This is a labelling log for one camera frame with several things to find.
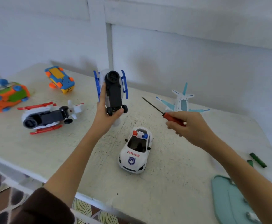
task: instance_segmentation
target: person's left hand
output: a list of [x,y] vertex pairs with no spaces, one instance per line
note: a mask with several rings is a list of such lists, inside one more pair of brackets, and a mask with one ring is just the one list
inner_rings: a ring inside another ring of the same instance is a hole
[[105,98],[106,98],[106,84],[104,83],[101,88],[100,102],[97,103],[97,113],[89,129],[89,131],[95,133],[95,135],[98,136],[99,138],[101,138],[105,133],[107,133],[110,130],[115,120],[117,120],[124,112],[123,108],[121,108],[117,110],[115,113],[113,113],[112,116],[109,116],[106,111]]

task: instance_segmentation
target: hand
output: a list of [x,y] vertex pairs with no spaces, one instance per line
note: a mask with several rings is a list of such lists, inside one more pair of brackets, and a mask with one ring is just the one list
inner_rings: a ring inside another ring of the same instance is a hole
[[106,84],[104,83],[101,88],[100,102],[97,103],[97,113],[89,129],[89,131],[94,132],[99,139],[110,130],[115,120],[117,120],[124,112],[123,108],[121,108],[113,113],[112,116],[109,116],[106,111],[105,98]]
[[166,123],[168,129],[175,130],[176,134],[185,137],[195,146],[206,149],[214,140],[219,139],[198,112],[168,112],[168,114],[187,123],[187,126],[183,127],[168,121]]

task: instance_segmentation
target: table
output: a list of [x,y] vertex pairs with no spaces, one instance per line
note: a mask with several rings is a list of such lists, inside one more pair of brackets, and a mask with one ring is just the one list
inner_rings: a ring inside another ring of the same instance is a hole
[[[12,108],[0,113],[0,163],[40,181],[49,179],[78,145],[92,124],[98,100],[94,78],[66,70],[76,83],[73,92],[64,95],[58,89],[52,90],[44,73],[47,67],[50,65],[35,64],[9,78],[26,85],[33,93],[31,99],[18,107],[50,101],[61,106],[67,105],[68,99],[74,104],[84,102],[85,110],[77,120],[55,131],[30,135],[21,123],[23,111]],[[217,174],[226,173],[202,149],[168,130],[166,120],[142,96],[164,110],[156,101],[156,94],[129,88],[129,99],[123,100],[128,113],[94,148],[77,197],[106,211],[150,224],[218,223],[212,204],[211,180]],[[206,108],[195,104],[190,107]],[[248,159],[250,152],[261,157],[268,168],[258,170],[272,180],[272,147],[255,120],[214,109],[203,113],[203,117],[243,158]],[[146,127],[154,136],[147,167],[139,175],[117,164],[119,152],[134,126]]]

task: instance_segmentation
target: brown sleeve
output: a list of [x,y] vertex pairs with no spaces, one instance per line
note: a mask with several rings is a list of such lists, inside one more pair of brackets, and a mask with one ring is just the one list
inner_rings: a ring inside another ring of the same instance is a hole
[[38,188],[22,204],[21,211],[11,224],[73,224],[74,221],[75,217],[65,203],[46,189]]

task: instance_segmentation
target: toy vehicle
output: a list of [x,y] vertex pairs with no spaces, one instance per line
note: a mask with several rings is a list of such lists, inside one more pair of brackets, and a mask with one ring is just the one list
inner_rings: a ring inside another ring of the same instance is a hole
[[26,110],[22,115],[24,127],[36,129],[35,132],[30,132],[30,134],[38,134],[62,127],[61,124],[58,125],[61,121],[63,121],[64,124],[72,123],[73,119],[70,119],[69,117],[72,116],[76,119],[76,114],[82,112],[83,105],[84,103],[72,105],[71,100],[69,100],[68,106],[58,107],[55,103],[49,102],[18,109]]
[[[128,86],[126,81],[126,75],[123,70],[121,70],[123,76],[120,76],[116,71],[110,71],[109,69],[105,69],[98,73],[97,76],[96,71],[93,71],[94,77],[96,80],[97,93],[100,101],[101,87],[103,83],[106,83],[106,106],[107,106],[107,114],[113,115],[113,112],[116,112],[121,107],[124,109],[124,113],[128,112],[128,107],[123,105],[122,99],[123,94],[126,94],[126,99],[128,98]],[[119,125],[120,120],[116,120],[113,124],[114,126]]]
[[210,109],[189,109],[189,100],[188,98],[194,97],[194,94],[186,94],[188,83],[186,82],[183,93],[180,93],[176,90],[172,90],[172,92],[177,95],[175,104],[170,104],[167,101],[164,101],[158,97],[156,99],[166,105],[165,112],[178,112],[178,111],[187,111],[187,112],[205,112]]
[[63,94],[66,94],[72,91],[75,87],[75,81],[72,77],[69,77],[64,71],[63,68],[58,66],[53,66],[45,69],[46,76],[52,81],[49,83],[51,88],[61,89]]
[[144,127],[134,127],[125,141],[118,157],[119,166],[132,173],[143,172],[153,143],[152,133]]
[[30,97],[27,87],[20,83],[9,83],[6,79],[0,79],[0,85],[0,112],[6,112]]

